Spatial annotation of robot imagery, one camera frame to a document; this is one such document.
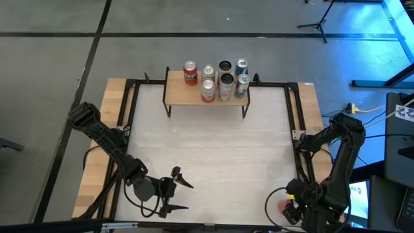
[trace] blue can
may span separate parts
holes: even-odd
[[[247,60],[244,58],[238,59],[237,63],[235,64],[234,74],[238,77],[240,74],[246,74],[247,72]]]
[[[247,92],[250,77],[247,74],[240,74],[235,85],[234,97],[243,98]]]

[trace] red can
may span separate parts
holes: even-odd
[[[187,85],[197,85],[197,65],[194,61],[186,61],[184,64],[184,81]]]

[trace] red object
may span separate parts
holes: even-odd
[[[278,209],[279,209],[279,212],[281,212],[281,213],[282,213],[282,211],[285,209],[285,207],[286,207],[289,203],[290,203],[290,199],[286,199],[286,200],[279,201],[279,203],[278,203]]]
[[[211,100],[207,100],[204,96],[201,96],[202,101],[206,102],[206,103],[211,103],[214,100],[214,97]]]
[[[184,70],[184,81],[187,85],[197,85],[197,65],[194,61],[187,61],[183,67]]]

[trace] wooden shelf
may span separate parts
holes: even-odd
[[[241,99],[234,97],[235,84],[233,85],[230,100],[222,102],[219,100],[219,92],[216,89],[214,101],[206,103],[201,99],[201,72],[197,71],[197,85],[189,86],[184,81],[184,71],[169,71],[166,84],[166,105],[226,105],[226,106],[247,106],[247,93]]]

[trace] white tabletop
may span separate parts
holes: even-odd
[[[144,218],[120,192],[116,220],[271,225],[266,197],[296,176],[284,89],[251,87],[245,119],[241,107],[228,106],[173,106],[168,118],[162,92],[162,85],[140,86],[128,153],[153,177],[169,176],[180,166],[194,189],[178,184],[170,203],[189,209],[166,219]],[[127,192],[140,203],[132,187]],[[289,225],[278,211],[282,199],[285,192],[276,193],[268,212],[276,223]],[[144,205],[153,208],[156,200]]]

